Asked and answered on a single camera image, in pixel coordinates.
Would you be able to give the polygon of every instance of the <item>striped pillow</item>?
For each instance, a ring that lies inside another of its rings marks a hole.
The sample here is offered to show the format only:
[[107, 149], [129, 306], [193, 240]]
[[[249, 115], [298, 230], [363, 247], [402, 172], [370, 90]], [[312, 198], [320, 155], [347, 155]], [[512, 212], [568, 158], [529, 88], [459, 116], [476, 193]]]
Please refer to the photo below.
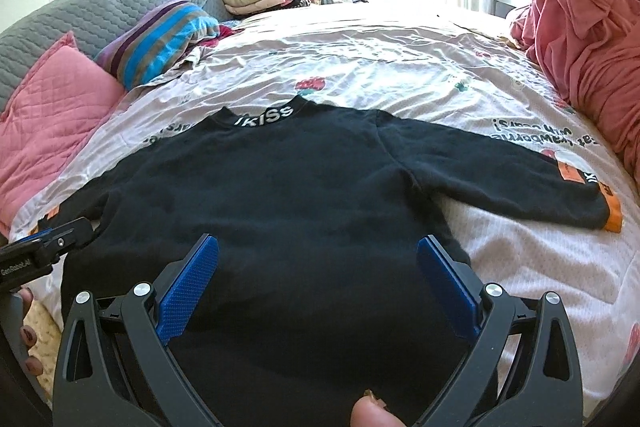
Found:
[[95, 62], [129, 90], [168, 71], [190, 44], [219, 34], [218, 21], [202, 8], [185, 0], [169, 0], [108, 44]]

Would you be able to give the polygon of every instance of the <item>human hand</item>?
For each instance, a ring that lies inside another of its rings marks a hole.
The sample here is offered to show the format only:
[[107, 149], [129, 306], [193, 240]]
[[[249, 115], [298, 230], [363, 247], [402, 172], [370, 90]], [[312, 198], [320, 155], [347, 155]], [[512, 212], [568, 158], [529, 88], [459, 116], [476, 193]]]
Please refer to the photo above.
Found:
[[356, 402], [351, 411], [351, 427], [405, 427], [389, 411], [386, 404], [371, 391]]
[[[22, 288], [18, 292], [18, 295], [22, 298], [22, 316], [26, 316], [31, 308], [31, 303], [33, 302], [33, 293], [31, 293], [31, 290], [28, 288]], [[21, 327], [20, 337], [22, 338], [24, 345], [27, 346], [27, 349], [31, 349], [31, 347], [35, 346], [38, 341], [38, 336], [31, 326]], [[36, 357], [27, 358], [27, 360], [24, 360], [24, 365], [26, 366], [27, 371], [34, 377], [39, 377], [44, 371], [42, 362], [40, 362]]]

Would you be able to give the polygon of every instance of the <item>gray quilted headboard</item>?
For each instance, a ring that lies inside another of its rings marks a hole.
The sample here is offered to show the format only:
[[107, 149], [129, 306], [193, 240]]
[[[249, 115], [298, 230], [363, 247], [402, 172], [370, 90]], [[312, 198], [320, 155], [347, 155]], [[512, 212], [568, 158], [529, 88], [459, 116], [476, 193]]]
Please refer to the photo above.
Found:
[[[165, 0], [55, 0], [0, 34], [0, 111], [36, 60], [73, 30], [80, 51], [93, 58]], [[232, 17], [221, 0], [188, 0], [220, 21]]]

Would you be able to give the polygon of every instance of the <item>pink blanket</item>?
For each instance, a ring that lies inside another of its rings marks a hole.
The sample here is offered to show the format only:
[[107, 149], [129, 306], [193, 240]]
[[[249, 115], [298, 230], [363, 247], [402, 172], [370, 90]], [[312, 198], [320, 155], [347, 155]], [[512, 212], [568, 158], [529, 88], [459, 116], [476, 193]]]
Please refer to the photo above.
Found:
[[640, 184], [640, 0], [532, 0], [511, 36]]
[[0, 114], [0, 232], [75, 158], [124, 95], [72, 32], [48, 49]]

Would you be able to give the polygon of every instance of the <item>bed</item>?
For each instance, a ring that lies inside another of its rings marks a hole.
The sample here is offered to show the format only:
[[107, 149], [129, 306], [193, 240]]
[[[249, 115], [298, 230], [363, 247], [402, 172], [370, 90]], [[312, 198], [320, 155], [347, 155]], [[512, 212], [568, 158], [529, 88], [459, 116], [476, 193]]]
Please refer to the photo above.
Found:
[[[309, 7], [247, 19], [242, 32], [214, 51], [196, 48], [179, 70], [130, 91], [60, 176], [19, 209], [9, 240], [28, 235], [38, 219], [118, 161], [225, 105], [238, 114], [258, 114], [300, 94], [516, 142], [609, 184], [622, 202], [622, 233], [515, 221], [446, 198], [440, 204], [482, 280], [501, 283], [512, 295], [560, 293], [580, 353], [589, 417], [638, 351], [638, 193], [590, 122], [506, 44], [504, 24], [462, 10], [416, 16], [369, 5]], [[30, 284], [58, 327], [62, 272], [59, 263], [52, 275]], [[36, 313], [47, 316], [43, 309]], [[45, 325], [41, 339], [55, 345], [56, 328], [44, 319], [38, 324]], [[47, 367], [42, 383], [49, 392], [54, 352], [40, 352]], [[501, 376], [513, 352], [509, 345]]]

